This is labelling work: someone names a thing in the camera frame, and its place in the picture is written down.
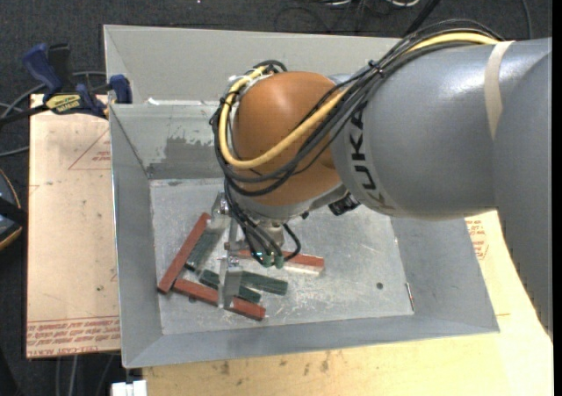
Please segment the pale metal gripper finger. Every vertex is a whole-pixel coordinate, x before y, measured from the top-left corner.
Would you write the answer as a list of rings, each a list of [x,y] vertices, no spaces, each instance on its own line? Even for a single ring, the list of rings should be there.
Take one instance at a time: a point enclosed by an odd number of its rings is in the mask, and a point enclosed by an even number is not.
[[[238,256],[228,254],[220,259],[218,289],[220,308],[226,309],[232,305],[234,297],[239,292],[242,272]]]

